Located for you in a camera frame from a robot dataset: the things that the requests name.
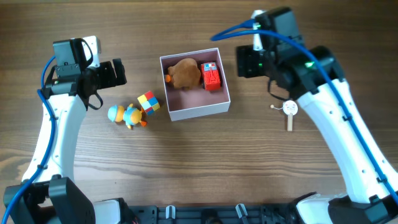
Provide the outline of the red toy car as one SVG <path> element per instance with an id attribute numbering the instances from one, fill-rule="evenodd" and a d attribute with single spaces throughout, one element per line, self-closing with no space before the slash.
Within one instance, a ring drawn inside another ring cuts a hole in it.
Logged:
<path id="1" fill-rule="evenodd" d="M 201 77 L 206 91 L 216 91 L 221 88 L 220 73 L 215 62 L 201 64 Z"/>

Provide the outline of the white wooden rattle drum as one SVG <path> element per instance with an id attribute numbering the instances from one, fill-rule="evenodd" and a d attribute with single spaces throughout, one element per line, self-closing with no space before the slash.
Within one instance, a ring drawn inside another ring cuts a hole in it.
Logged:
<path id="1" fill-rule="evenodd" d="M 270 108 L 274 110 L 282 110 L 287 115 L 287 131 L 293 131 L 293 119 L 294 116 L 298 113 L 299 108 L 296 102 L 292 100 L 287 100 L 283 102 L 280 108 L 277 108 L 274 105 L 270 105 Z"/>

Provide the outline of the brown plush bear toy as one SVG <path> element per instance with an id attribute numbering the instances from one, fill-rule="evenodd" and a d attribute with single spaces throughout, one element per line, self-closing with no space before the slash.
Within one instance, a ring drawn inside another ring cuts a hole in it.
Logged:
<path id="1" fill-rule="evenodd" d="M 174 89 L 191 90 L 199 87 L 201 71 L 193 58 L 185 58 L 174 66 L 168 67 L 164 79 L 166 84 Z"/>

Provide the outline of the white box pink interior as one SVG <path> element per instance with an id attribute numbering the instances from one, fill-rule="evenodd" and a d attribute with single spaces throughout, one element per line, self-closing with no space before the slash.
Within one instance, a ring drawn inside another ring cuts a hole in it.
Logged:
<path id="1" fill-rule="evenodd" d="M 220 77 L 220 87 L 208 90 L 205 87 L 201 66 L 213 63 Z M 164 91 L 172 121 L 196 118 L 229 110 L 229 95 L 226 75 L 217 48 L 197 50 L 160 57 Z"/>

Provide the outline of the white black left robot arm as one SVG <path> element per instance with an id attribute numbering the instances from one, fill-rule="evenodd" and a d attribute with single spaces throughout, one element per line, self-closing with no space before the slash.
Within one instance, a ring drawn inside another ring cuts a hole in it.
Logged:
<path id="1" fill-rule="evenodd" d="M 53 43 L 57 63 L 47 63 L 37 93 L 43 120 L 34 156 L 19 185 L 4 192 L 2 222 L 128 223 L 134 215 L 121 198 L 92 202 L 76 186 L 73 166 L 76 142 L 98 90 L 126 83 L 120 59 L 100 62 L 96 36 Z"/>

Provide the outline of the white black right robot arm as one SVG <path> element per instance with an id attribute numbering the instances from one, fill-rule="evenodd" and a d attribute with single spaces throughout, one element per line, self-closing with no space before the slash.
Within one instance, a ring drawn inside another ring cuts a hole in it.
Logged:
<path id="1" fill-rule="evenodd" d="M 304 223 L 387 223 L 397 218 L 397 172 L 365 125 L 335 56 L 324 46 L 307 49 L 293 11 L 256 10 L 250 20 L 223 37 L 252 35 L 252 45 L 236 49 L 238 74 L 267 76 L 288 91 L 285 113 L 301 108 L 333 154 L 346 191 L 311 193 L 294 203 Z"/>

